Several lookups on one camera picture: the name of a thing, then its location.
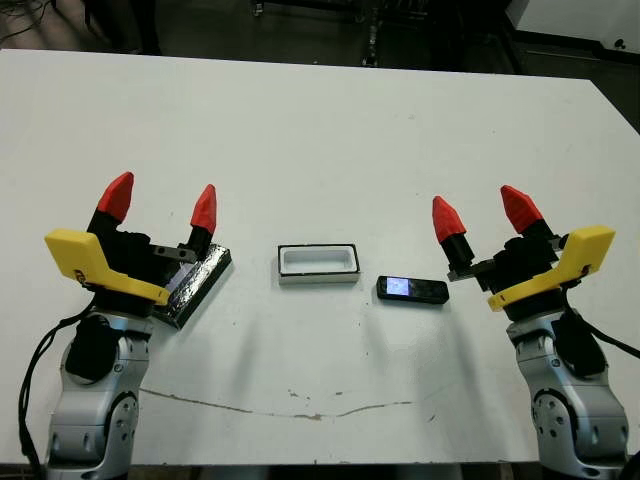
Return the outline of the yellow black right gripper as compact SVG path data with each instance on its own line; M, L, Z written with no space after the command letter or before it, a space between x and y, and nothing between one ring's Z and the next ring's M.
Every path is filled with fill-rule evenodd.
M510 186L500 189L516 237L493 257L476 262L457 211L441 196L432 202L436 238L449 262L452 282L473 279L488 292L487 303L511 320L559 310L561 290L597 272L613 242L606 226L554 233L531 197Z

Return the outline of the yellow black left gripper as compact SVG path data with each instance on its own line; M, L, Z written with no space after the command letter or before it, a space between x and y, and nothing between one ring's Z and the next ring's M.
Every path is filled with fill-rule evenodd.
M185 247L154 245L142 233L114 231L128 213L134 174L124 172L103 192L88 231L55 229L45 243L63 276L95 294L95 305L134 316L148 316L155 306L168 304L167 285L195 254L204 256L217 224L216 189L208 184L198 198Z

